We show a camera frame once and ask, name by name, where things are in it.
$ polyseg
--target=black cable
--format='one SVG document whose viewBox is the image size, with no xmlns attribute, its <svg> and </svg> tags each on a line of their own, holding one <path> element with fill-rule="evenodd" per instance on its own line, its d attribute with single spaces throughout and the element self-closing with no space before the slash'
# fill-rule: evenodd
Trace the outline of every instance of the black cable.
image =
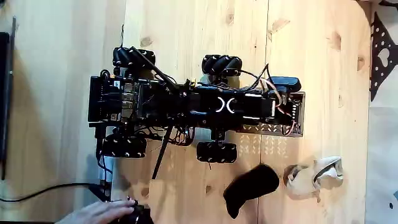
<svg viewBox="0 0 398 224">
<path fill-rule="evenodd" d="M 164 75 L 167 76 L 167 77 L 169 77 L 171 80 L 173 80 L 173 82 L 174 82 L 175 84 L 177 84 L 177 81 L 175 81 L 175 79 L 174 79 L 173 77 L 171 77 L 170 75 L 166 75 L 166 74 L 164 74 Z M 159 74 L 155 74 L 154 77 L 155 77 L 156 79 L 158 79 L 158 80 L 164 81 L 164 80 L 162 79 L 162 77 L 160 77 Z"/>
<path fill-rule="evenodd" d="M 22 201 L 28 200 L 28 199 L 30 199 L 30 198 L 32 198 L 32 197 L 36 197 L 36 196 L 38 196 L 38 195 L 40 195 L 40 194 L 42 194 L 42 193 L 44 193 L 44 192 L 47 192 L 47 191 L 49 191 L 49 190 L 59 189 L 59 188 L 63 188 L 63 187 L 77 187 L 77 186 L 81 186 L 81 187 L 96 186 L 96 187 L 101 187 L 101 188 L 103 188 L 103 186 L 100 186 L 100 185 L 98 185 L 98 184 L 91 184 L 91 183 L 69 183 L 69 184 L 60 184 L 60 185 L 55 185 L 55 186 L 46 188 L 46 189 L 44 189 L 44 190 L 41 190 L 41 191 L 39 191 L 39 192 L 30 194 L 30 195 L 28 195 L 28 196 L 25 196 L 25 197 L 22 197 L 22 198 L 19 198 L 19 199 L 3 199 L 3 198 L 0 198 L 0 201 L 6 202 L 6 203 L 22 202 Z"/>
<path fill-rule="evenodd" d="M 108 168 L 106 168 L 106 165 L 105 165 L 105 157 L 104 157 L 104 155 L 102 155 L 102 164 L 104 164 L 104 180 L 105 180 L 105 182 L 106 182 L 106 173 L 108 172 L 108 171 L 106 171 L 105 169 L 108 169 Z"/>
<path fill-rule="evenodd" d="M 176 85 L 164 74 L 160 69 L 158 69 L 148 58 L 146 58 L 139 50 L 137 50 L 134 46 L 131 46 L 130 48 L 132 51 L 137 53 L 143 61 L 145 61 L 153 71 L 155 71 L 159 76 L 163 79 L 163 81 L 166 83 L 168 88 L 172 93 L 177 92 L 177 87 Z"/>
<path fill-rule="evenodd" d="M 124 41 L 124 24 L 122 24 L 122 31 L 121 31 L 121 33 L 120 33 L 120 38 L 121 38 L 120 47 L 123 47 L 123 41 Z"/>
<path fill-rule="evenodd" d="M 162 147 L 160 148 L 159 156 L 157 157 L 154 172 L 152 174 L 152 180 L 156 179 L 156 175 L 159 171 L 160 163 L 162 162 L 164 152 L 166 151 L 167 143 L 169 143 L 170 134 L 172 133 L 173 127 L 168 127 L 166 133 L 163 136 Z"/>
<path fill-rule="evenodd" d="M 226 68 L 226 69 L 224 69 L 224 71 L 226 71 L 226 70 L 232 70 L 232 71 L 237 71 L 237 72 L 241 72 L 241 73 L 246 73 L 246 74 L 248 74 L 248 75 L 253 76 L 254 78 L 258 78 L 257 75 L 255 75 L 255 74 L 253 74 L 253 73 L 251 73 L 251 72 L 245 71 L 245 70 L 241 70 L 241 69 L 237 69 L 237 68 Z M 262 90 L 265 91 L 266 89 L 265 89 L 264 85 L 262 84 L 262 82 L 260 82 L 260 84 L 261 84 Z"/>
<path fill-rule="evenodd" d="M 203 83 L 203 82 L 198 82 L 198 84 L 201 84 L 201 85 L 204 85 L 204 86 L 212 86 L 212 87 L 220 88 L 220 89 L 222 89 L 222 90 L 247 92 L 247 91 L 250 91 L 250 90 L 255 89 L 255 87 L 258 86 L 259 80 L 260 80 L 262 74 L 264 74 L 264 72 L 265 72 L 266 70 L 268 70 L 268 64 L 264 67 L 264 69 L 262 69 L 262 72 L 260 73 L 259 76 L 256 76 L 255 74 L 253 74 L 253 73 L 251 73 L 251 72 L 247 72 L 247 71 L 242 70 L 242 72 L 247 73 L 247 74 L 249 74 L 249 75 L 252 75 L 252 76 L 256 77 L 256 80 L 254 81 L 254 83 L 253 83 L 251 86 L 247 87 L 247 88 L 235 89 L 235 88 L 231 88 L 231 87 L 218 86 L 218 85 L 213 85 L 213 84 L 208 84 L 208 83 Z"/>
<path fill-rule="evenodd" d="M 141 106 L 144 106 L 145 104 L 149 103 L 151 99 L 153 99 L 155 95 L 152 95 L 147 101 L 145 101 Z"/>
<path fill-rule="evenodd" d="M 269 74 L 269 69 L 268 69 L 268 68 L 267 68 L 267 74 L 268 74 L 269 81 L 270 81 L 273 85 L 275 85 L 274 81 L 272 81 L 271 75 Z"/>
<path fill-rule="evenodd" d="M 113 174 L 113 172 L 112 172 L 110 169 L 108 169 L 108 168 L 106 168 L 106 167 L 104 167 L 104 166 L 101 165 L 101 162 L 100 162 L 101 157 L 97 160 L 98 166 L 99 166 L 100 168 L 102 168 L 103 170 L 108 171 L 110 174 Z"/>
</svg>

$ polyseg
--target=wire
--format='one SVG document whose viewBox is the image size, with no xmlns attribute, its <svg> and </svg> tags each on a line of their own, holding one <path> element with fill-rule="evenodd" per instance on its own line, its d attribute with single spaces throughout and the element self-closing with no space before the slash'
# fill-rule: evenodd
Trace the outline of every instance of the wire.
<svg viewBox="0 0 398 224">
<path fill-rule="evenodd" d="M 105 182 L 106 182 L 106 181 L 107 181 L 106 173 L 107 173 L 108 171 L 106 171 L 105 169 L 108 169 L 108 168 L 106 168 L 106 165 L 105 165 L 105 157 L 104 157 L 104 156 L 102 156 L 102 164 L 104 164 L 104 180 L 105 180 Z"/>
<path fill-rule="evenodd" d="M 112 172 L 110 169 L 108 169 L 108 168 L 106 168 L 105 166 L 102 166 L 102 165 L 101 165 L 100 160 L 101 160 L 102 157 L 103 157 L 103 155 L 100 154 L 100 157 L 99 157 L 99 159 L 97 160 L 98 166 L 99 166 L 100 168 L 102 168 L 103 170 L 108 171 L 110 174 L 113 174 L 113 172 Z"/>
<path fill-rule="evenodd" d="M 147 101 L 145 101 L 141 106 L 144 106 L 145 104 L 149 103 L 150 100 L 154 97 L 155 95 L 152 95 Z"/>
<path fill-rule="evenodd" d="M 153 152 L 153 151 L 155 151 L 155 150 L 157 150 L 157 149 L 160 149 L 160 147 L 162 147 L 162 145 L 160 145 L 159 147 L 157 147 L 157 148 L 151 150 L 150 152 Z"/>
<path fill-rule="evenodd" d="M 295 124 L 296 124 L 296 122 L 293 120 L 293 123 L 292 123 L 290 129 L 287 131 L 287 133 L 284 132 L 284 125 L 282 125 L 282 134 L 284 136 L 288 136 L 288 135 L 292 134 Z"/>
<path fill-rule="evenodd" d="M 255 89 L 255 87 L 258 86 L 259 80 L 261 79 L 262 74 L 264 74 L 264 72 L 265 72 L 266 70 L 268 70 L 268 64 L 266 64 L 266 66 L 262 69 L 262 72 L 260 73 L 259 76 L 256 76 L 255 74 L 253 74 L 253 73 L 251 73 L 251 72 L 247 72 L 247 71 L 241 70 L 243 73 L 247 73 L 247 74 L 252 75 L 252 76 L 254 76 L 254 77 L 256 78 L 256 80 L 254 81 L 254 83 L 253 83 L 251 86 L 247 87 L 247 88 L 236 89 L 236 88 L 232 88 L 232 87 L 229 87 L 229 86 L 228 86 L 228 87 L 227 87 L 227 86 L 219 86 L 219 85 L 213 85 L 213 84 L 208 84 L 208 83 L 203 83 L 203 82 L 198 82 L 198 84 L 201 84 L 201 85 L 204 85 L 204 86 L 213 86 L 213 87 L 216 87 L 216 88 L 220 88 L 220 89 L 222 89 L 222 90 L 231 90 L 231 91 L 243 91 L 243 92 L 247 92 L 247 91 L 250 91 L 250 90 Z"/>
<path fill-rule="evenodd" d="M 124 41 L 124 24 L 122 24 L 122 31 L 121 31 L 121 33 L 120 33 L 120 38 L 121 38 L 120 47 L 123 47 L 123 41 Z"/>
<path fill-rule="evenodd" d="M 167 76 L 169 79 L 171 79 L 175 84 L 177 84 L 177 81 L 175 81 L 175 79 L 174 79 L 173 77 L 171 77 L 170 75 L 166 75 L 166 74 L 164 74 L 164 75 Z M 164 81 L 163 78 L 160 77 L 160 75 L 157 74 L 157 73 L 154 75 L 154 77 L 155 77 L 156 79 L 158 79 L 158 80 Z"/>
<path fill-rule="evenodd" d="M 275 107 L 279 107 L 282 104 L 282 97 L 280 96 L 274 84 L 272 84 L 270 81 L 266 80 L 265 78 L 261 78 L 261 81 L 264 81 L 266 84 L 271 86 L 271 88 L 275 91 L 276 97 L 278 98 L 278 105 L 275 105 Z"/>
<path fill-rule="evenodd" d="M 273 81 L 272 78 L 271 78 L 271 75 L 269 74 L 269 69 L 267 69 L 267 74 L 268 74 L 268 78 L 269 78 L 269 80 L 271 81 L 271 83 L 272 83 L 273 85 L 275 85 L 274 81 Z"/>
<path fill-rule="evenodd" d="M 245 71 L 245 70 L 241 70 L 241 69 L 237 69 L 237 68 L 226 68 L 226 69 L 224 69 L 223 71 L 227 71 L 227 72 L 228 72 L 228 70 L 237 71 L 237 72 L 241 72 L 241 73 L 246 73 L 246 74 L 248 74 L 248 75 L 253 76 L 254 78 L 258 78 L 257 75 L 255 75 L 255 74 L 253 74 L 253 73 L 251 73 L 251 72 L 248 72 L 248 71 Z M 262 82 L 260 82 L 260 84 L 261 84 L 262 90 L 263 90 L 263 91 L 266 91 L 266 88 L 264 87 L 264 84 L 263 84 Z"/>
<path fill-rule="evenodd" d="M 0 201 L 6 202 L 6 203 L 22 202 L 22 201 L 28 200 L 28 199 L 30 199 L 30 198 L 32 198 L 32 197 L 36 197 L 36 196 L 38 196 L 38 195 L 40 195 L 40 194 L 42 194 L 42 193 L 44 193 L 44 192 L 47 192 L 47 191 L 53 190 L 53 189 L 59 189 L 59 188 L 63 188 L 63 187 L 78 187 L 78 186 L 81 186 L 81 187 L 90 187 L 90 186 L 94 186 L 94 185 L 97 186 L 97 187 L 103 188 L 103 186 L 101 186 L 101 185 L 98 185 L 98 184 L 90 184 L 90 183 L 69 183 L 69 184 L 60 184 L 60 185 L 55 185 L 55 186 L 46 188 L 46 189 L 41 190 L 41 191 L 38 191 L 38 192 L 36 192 L 36 193 L 32 193 L 32 194 L 30 194 L 30 195 L 28 195 L 28 196 L 25 196 L 25 197 L 22 197 L 22 198 L 19 198 L 19 199 L 3 199 L 3 198 L 0 198 Z"/>
</svg>

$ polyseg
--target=metal plate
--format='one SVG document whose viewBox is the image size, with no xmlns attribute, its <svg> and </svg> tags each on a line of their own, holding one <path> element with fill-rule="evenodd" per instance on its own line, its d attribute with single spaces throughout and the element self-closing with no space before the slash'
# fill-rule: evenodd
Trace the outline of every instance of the metal plate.
<svg viewBox="0 0 398 224">
<path fill-rule="evenodd" d="M 302 137 L 303 136 L 303 127 L 304 127 L 304 104 L 305 104 L 305 93 L 297 92 L 290 94 L 290 100 L 295 102 L 296 111 L 298 111 L 297 117 L 294 116 L 295 126 L 293 127 L 293 131 L 289 135 L 282 134 L 282 125 L 273 125 L 273 124 L 263 124 L 260 123 L 257 126 L 244 125 L 243 129 L 237 131 L 239 133 L 251 133 L 251 134 L 264 134 L 271 136 L 283 136 L 283 137 Z"/>
</svg>

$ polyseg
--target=wood knot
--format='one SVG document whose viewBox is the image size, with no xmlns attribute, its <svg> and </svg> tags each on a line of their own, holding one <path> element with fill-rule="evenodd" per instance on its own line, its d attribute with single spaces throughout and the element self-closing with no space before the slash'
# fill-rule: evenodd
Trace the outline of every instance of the wood knot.
<svg viewBox="0 0 398 224">
<path fill-rule="evenodd" d="M 153 40 L 150 39 L 150 37 L 144 37 L 140 41 L 140 46 L 141 47 L 148 47 L 152 44 Z"/>
<path fill-rule="evenodd" d="M 341 50 L 341 36 L 339 33 L 334 31 L 328 38 L 330 47 L 335 50 Z"/>
<path fill-rule="evenodd" d="M 338 95 L 338 107 L 342 108 L 344 106 L 343 104 L 343 97 L 339 94 Z"/>
<path fill-rule="evenodd" d="M 210 186 L 210 185 L 207 185 L 207 186 L 206 186 L 206 194 L 210 193 L 210 191 L 211 191 L 211 186 Z"/>
<path fill-rule="evenodd" d="M 141 190 L 141 195 L 142 195 L 143 197 L 148 197 L 148 195 L 149 195 L 149 188 L 148 188 L 148 187 L 144 187 L 144 188 Z"/>
<path fill-rule="evenodd" d="M 363 58 L 363 56 L 358 56 L 358 66 L 356 70 L 360 71 L 364 65 L 365 65 L 365 58 Z"/>
<path fill-rule="evenodd" d="M 235 14 L 233 14 L 233 13 L 226 15 L 225 22 L 227 23 L 227 25 L 231 25 L 234 22 L 234 18 L 235 18 Z"/>
</svg>

